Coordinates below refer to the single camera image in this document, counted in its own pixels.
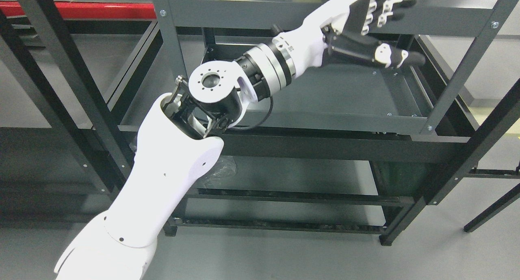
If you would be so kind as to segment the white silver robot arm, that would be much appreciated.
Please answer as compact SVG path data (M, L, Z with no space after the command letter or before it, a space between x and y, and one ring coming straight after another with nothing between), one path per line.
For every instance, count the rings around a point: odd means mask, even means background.
M158 97L138 133L135 163L123 189L57 261L58 280L141 280L158 234L193 184L214 167L220 134L236 128L247 108L289 86L328 56L356 65L423 65L424 56L379 41L369 32L402 19L416 0L329 0L300 27L274 33L232 61L199 65Z

